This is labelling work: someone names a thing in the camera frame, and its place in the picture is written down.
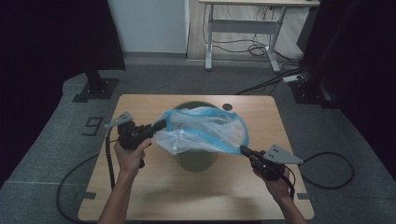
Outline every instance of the desk leg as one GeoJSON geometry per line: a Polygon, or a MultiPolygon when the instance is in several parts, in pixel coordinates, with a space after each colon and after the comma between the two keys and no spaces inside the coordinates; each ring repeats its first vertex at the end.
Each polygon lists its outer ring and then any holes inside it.
{"type": "Polygon", "coordinates": [[[213,22],[213,6],[210,5],[209,22],[207,23],[207,44],[206,44],[206,59],[205,69],[210,71],[212,69],[212,22],[213,22]]]}
{"type": "Polygon", "coordinates": [[[282,27],[282,24],[283,24],[283,19],[285,18],[285,14],[286,14],[286,7],[282,7],[282,11],[280,13],[279,19],[277,20],[274,37],[271,39],[270,46],[265,48],[267,50],[268,59],[270,60],[270,63],[272,65],[275,73],[279,73],[280,68],[276,61],[274,49],[275,49],[277,37],[279,36],[279,33],[280,33],[280,28],[282,27]]]}

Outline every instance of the wooden table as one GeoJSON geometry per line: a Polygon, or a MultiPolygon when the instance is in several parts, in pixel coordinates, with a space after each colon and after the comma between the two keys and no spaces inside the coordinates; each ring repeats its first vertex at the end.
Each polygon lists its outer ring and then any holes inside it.
{"type": "MultiPolygon", "coordinates": [[[[254,150],[267,150],[278,144],[292,152],[276,103],[270,96],[225,95],[122,95],[113,119],[125,111],[134,116],[136,125],[152,123],[165,110],[188,101],[205,101],[222,108],[233,106],[249,131],[254,150]]],[[[112,132],[111,139],[116,139],[112,132]]],[[[214,164],[199,173],[182,169],[175,156],[155,142],[146,149],[146,166],[140,170],[132,190],[128,220],[261,220],[283,219],[283,215],[264,186],[252,173],[244,156],[218,153],[214,164]]],[[[115,175],[117,158],[112,156],[115,175]]],[[[296,165],[295,203],[306,219],[314,216],[311,202],[299,199],[306,194],[296,165]]],[[[110,195],[111,187],[105,155],[105,144],[92,173],[87,192],[94,199],[84,199],[78,212],[81,220],[97,220],[110,195]]]]}
{"type": "Polygon", "coordinates": [[[318,7],[319,0],[199,0],[200,3],[210,5],[209,18],[207,22],[208,40],[206,45],[205,69],[212,69],[212,33],[242,33],[242,34],[267,34],[274,35],[270,45],[266,47],[266,54],[274,69],[279,73],[274,49],[282,27],[287,7],[318,7]],[[236,6],[270,6],[282,7],[277,21],[238,21],[238,20],[215,20],[213,19],[214,5],[236,5],[236,6]]]}

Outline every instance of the hand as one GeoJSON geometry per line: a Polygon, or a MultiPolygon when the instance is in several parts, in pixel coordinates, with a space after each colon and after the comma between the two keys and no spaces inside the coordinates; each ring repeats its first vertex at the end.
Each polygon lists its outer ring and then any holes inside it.
{"type": "Polygon", "coordinates": [[[116,151],[117,159],[119,161],[120,173],[123,172],[128,176],[135,178],[137,176],[137,173],[139,172],[140,160],[145,158],[146,156],[144,149],[146,147],[149,147],[150,144],[151,144],[151,139],[148,138],[145,141],[143,141],[139,145],[139,147],[137,147],[137,149],[125,150],[120,146],[120,143],[117,142],[116,145],[114,146],[114,149],[116,151]]]}
{"type": "MultiPolygon", "coordinates": [[[[291,199],[289,195],[289,186],[283,179],[279,178],[278,180],[268,181],[254,169],[253,173],[264,181],[265,186],[267,187],[268,191],[271,193],[275,201],[279,202],[282,199],[291,199]]],[[[284,176],[289,178],[289,174],[290,171],[286,169],[284,176]]]]}

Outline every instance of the blue plastic bag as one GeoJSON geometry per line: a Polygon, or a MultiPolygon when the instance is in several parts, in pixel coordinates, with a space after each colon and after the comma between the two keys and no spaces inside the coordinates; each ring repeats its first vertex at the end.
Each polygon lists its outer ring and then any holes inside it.
{"type": "Polygon", "coordinates": [[[157,120],[167,126],[154,134],[154,141],[171,154],[205,150],[240,155],[240,146],[248,146],[248,128],[243,119],[208,106],[168,110],[157,120]]]}

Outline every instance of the wall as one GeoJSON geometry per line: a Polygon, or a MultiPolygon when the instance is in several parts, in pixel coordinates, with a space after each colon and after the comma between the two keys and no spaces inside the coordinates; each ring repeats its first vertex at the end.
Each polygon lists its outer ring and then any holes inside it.
{"type": "Polygon", "coordinates": [[[108,0],[126,52],[186,53],[189,0],[108,0]]]}

